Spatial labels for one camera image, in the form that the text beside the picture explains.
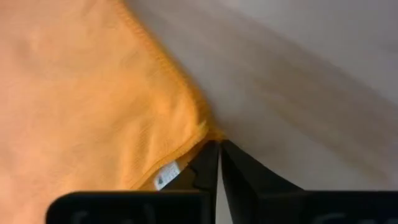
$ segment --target orange towel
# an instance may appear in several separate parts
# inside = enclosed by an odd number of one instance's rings
[[[0,31],[0,223],[43,223],[71,191],[153,189],[213,129],[120,2],[2,1]]]

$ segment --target white label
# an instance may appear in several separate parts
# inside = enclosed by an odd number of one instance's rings
[[[155,188],[161,190],[179,174],[180,169],[175,161],[163,166],[155,178]]]

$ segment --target white surface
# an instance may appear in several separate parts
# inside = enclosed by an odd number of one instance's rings
[[[325,65],[263,19],[247,19],[247,9],[266,6],[254,1],[235,12],[215,0],[130,3],[203,90],[228,137],[268,168],[306,189],[396,187],[398,108],[352,79],[366,74]]]
[[[219,1],[398,103],[398,1]]]

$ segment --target care label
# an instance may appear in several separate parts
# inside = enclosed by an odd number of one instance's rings
[[[175,161],[163,166],[155,177],[155,188],[161,190],[179,174],[180,168],[178,168],[178,164]]]

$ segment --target black plastic object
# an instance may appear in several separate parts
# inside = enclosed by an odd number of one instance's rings
[[[77,192],[60,197],[47,224],[214,224],[219,145],[210,141],[159,192]]]
[[[397,224],[397,192],[305,191],[230,141],[221,143],[222,170],[234,224]]]

